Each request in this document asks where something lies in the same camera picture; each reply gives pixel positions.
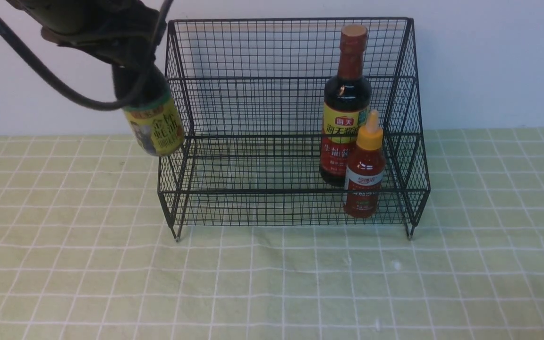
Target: black wire basket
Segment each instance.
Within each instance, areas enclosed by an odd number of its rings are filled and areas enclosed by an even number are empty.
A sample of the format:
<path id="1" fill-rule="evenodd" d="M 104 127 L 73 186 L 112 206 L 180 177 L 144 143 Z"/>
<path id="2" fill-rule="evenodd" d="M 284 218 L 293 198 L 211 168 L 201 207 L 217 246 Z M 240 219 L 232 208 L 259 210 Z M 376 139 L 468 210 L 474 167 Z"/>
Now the black wire basket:
<path id="1" fill-rule="evenodd" d="M 348 24 L 369 28 L 363 75 L 384 128 L 367 219 L 319 175 L 323 89 Z M 430 193 L 416 60 L 409 18 L 170 21 L 166 78 L 186 139 L 160 158 L 158 195 L 176 241 L 186 224 L 397 223 L 412 237 Z"/>

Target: soy sauce bottle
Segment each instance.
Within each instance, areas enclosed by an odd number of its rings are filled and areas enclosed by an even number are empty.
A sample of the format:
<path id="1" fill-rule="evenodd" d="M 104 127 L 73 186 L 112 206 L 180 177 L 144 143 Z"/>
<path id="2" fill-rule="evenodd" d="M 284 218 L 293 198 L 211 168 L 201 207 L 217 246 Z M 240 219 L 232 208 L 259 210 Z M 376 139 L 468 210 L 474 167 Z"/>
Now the soy sauce bottle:
<path id="1" fill-rule="evenodd" d="M 125 97 L 139 73 L 121 67 L 112 70 L 115 95 Z M 150 155 L 170 155 L 184 142 L 184 127 L 169 84 L 156 67 L 152 67 L 138 98 L 125 106 L 123 112 L 138 144 Z"/>
<path id="2" fill-rule="evenodd" d="M 320 146 L 320 176 L 335 187 L 345 183 L 348 155 L 356 144 L 371 105 L 371 84 L 362 76 L 367 28 L 348 25 L 341 29 L 337 75 L 324 86 L 323 135 Z"/>

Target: hot sauce bottle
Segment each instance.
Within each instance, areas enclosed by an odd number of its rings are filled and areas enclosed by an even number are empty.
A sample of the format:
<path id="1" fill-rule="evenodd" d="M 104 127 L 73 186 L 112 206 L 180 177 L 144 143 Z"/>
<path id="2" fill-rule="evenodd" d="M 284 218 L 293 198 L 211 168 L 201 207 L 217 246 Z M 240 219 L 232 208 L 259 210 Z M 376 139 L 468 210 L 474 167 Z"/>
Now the hot sauce bottle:
<path id="1" fill-rule="evenodd" d="M 362 76 L 367 29 L 348 25 L 341 29 L 337 75 L 324 86 L 323 135 L 320 149 L 320 176 L 335 187 L 345 182 L 348 154 L 354 148 L 356 133 L 369 113 L 371 84 Z"/>
<path id="2" fill-rule="evenodd" d="M 356 147 L 348 157 L 344 189 L 367 190 L 348 192 L 343 196 L 343 211 L 354 218 L 369 218 L 377 210 L 386 159 L 382 152 L 383 130 L 379 113 L 372 110 L 364 127 L 358 129 Z"/>

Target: bottle neck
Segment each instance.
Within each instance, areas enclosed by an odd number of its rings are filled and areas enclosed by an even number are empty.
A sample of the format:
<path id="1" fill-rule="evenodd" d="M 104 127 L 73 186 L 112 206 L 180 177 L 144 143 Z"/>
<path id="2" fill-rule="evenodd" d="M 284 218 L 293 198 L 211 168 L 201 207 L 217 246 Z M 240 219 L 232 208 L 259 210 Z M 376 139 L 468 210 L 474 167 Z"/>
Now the bottle neck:
<path id="1" fill-rule="evenodd" d="M 357 80 L 362 77 L 362 53 L 342 52 L 339 56 L 337 77 L 346 80 Z"/>

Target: squeeze bottle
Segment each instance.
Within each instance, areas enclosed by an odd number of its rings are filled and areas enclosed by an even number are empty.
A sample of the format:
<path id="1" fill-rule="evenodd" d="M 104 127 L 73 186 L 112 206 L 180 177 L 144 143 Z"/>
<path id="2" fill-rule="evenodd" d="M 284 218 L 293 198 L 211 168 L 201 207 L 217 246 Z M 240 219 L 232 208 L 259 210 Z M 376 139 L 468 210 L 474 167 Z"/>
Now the squeeze bottle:
<path id="1" fill-rule="evenodd" d="M 354 218 L 371 217 L 378 205 L 386 159 L 382 152 L 383 130 L 379 126 L 379 112 L 371 110 L 366 124 L 358 129 L 356 147 L 348 156 L 346 192 L 343 195 L 343 211 Z"/>

